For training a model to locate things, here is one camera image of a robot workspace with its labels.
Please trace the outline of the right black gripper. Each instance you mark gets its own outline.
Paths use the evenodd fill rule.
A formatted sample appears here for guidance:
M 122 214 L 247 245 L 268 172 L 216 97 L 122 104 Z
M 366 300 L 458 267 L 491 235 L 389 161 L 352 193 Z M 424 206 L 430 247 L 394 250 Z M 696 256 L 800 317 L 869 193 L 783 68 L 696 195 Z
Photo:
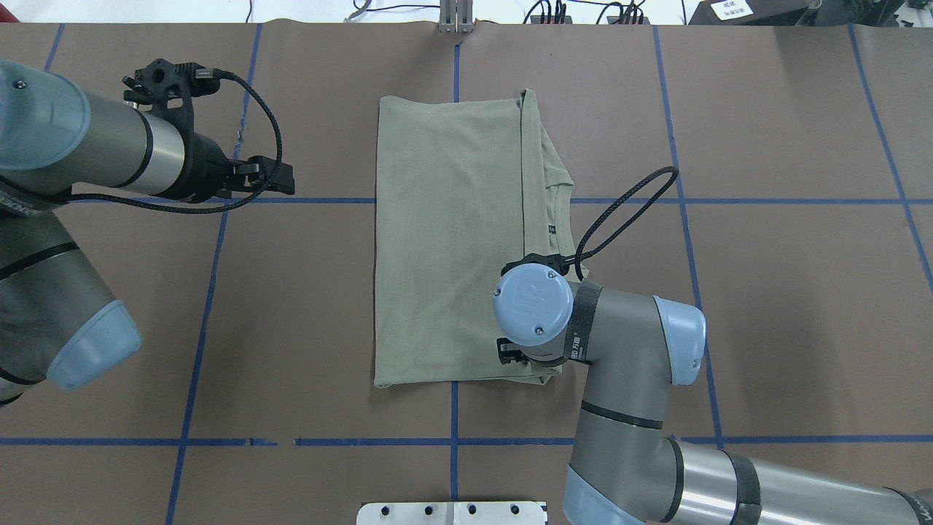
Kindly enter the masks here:
M 500 363 L 562 365 L 568 360 L 564 336 L 574 307 L 569 266 L 562 254 L 530 253 L 502 268 L 496 284 Z

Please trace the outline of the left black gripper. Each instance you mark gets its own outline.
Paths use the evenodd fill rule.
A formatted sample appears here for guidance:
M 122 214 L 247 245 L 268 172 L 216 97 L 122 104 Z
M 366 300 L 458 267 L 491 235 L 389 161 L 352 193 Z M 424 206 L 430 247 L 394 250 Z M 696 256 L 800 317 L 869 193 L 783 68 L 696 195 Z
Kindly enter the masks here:
M 195 130 L 193 100 L 215 94 L 219 75 L 196 62 L 154 60 L 122 80 L 128 104 L 148 106 L 140 114 L 147 131 L 144 162 L 122 188 L 182 203 L 230 198 L 233 193 L 294 195 L 290 164 L 255 155 L 231 160 L 216 141 Z M 244 173 L 239 168 L 244 166 Z

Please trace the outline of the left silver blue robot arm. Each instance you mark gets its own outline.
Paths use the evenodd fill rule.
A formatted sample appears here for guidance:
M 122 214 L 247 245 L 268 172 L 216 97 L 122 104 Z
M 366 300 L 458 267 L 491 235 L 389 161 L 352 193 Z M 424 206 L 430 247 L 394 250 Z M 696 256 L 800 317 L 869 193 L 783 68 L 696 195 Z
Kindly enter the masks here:
M 196 98 L 237 84 L 273 133 L 274 153 L 233 158 L 196 128 Z M 294 194 L 281 126 L 239 74 L 154 60 L 117 101 L 68 77 L 2 61 L 2 406 L 44 383 L 86 386 L 142 346 L 129 309 L 64 219 L 81 203 L 224 214 L 264 193 Z

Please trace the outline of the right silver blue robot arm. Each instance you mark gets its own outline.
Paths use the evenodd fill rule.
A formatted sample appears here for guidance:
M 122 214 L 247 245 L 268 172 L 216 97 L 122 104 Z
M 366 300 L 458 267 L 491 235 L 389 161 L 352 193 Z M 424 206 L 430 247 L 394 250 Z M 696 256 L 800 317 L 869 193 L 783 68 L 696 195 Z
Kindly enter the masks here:
M 507 263 L 493 291 L 502 363 L 587 365 L 567 467 L 572 524 L 929 524 L 931 498 L 872 488 L 665 435 L 670 389 L 690 385 L 703 312 L 567 279 L 569 259 Z

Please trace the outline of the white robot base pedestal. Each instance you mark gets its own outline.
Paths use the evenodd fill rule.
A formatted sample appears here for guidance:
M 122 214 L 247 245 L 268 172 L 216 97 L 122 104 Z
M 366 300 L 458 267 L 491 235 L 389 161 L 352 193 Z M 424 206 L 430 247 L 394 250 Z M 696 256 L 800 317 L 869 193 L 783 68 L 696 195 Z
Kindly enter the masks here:
M 356 524 L 547 524 L 547 505 L 535 501 L 371 502 Z

